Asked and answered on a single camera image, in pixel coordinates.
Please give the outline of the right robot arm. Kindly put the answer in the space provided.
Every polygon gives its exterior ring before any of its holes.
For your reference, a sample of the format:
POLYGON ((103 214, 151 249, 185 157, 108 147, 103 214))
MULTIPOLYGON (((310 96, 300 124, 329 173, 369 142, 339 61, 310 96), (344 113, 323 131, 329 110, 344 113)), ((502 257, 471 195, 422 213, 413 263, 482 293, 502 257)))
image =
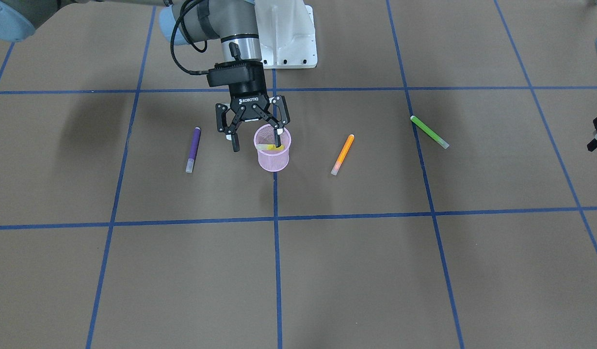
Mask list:
MULTIPOLYGON (((72 0, 0 0, 0 40, 21 42, 72 0)), ((145 0, 161 6, 159 26, 168 39, 174 64, 191 76, 207 77, 210 87, 227 86, 230 103, 215 106, 218 132, 240 149, 238 129, 243 122, 263 120, 281 146, 289 124, 285 98, 269 97, 261 57, 256 9, 249 0, 145 0), (179 63, 176 46, 191 46, 203 53, 209 41, 219 40, 224 60, 211 69, 192 70, 179 63)))

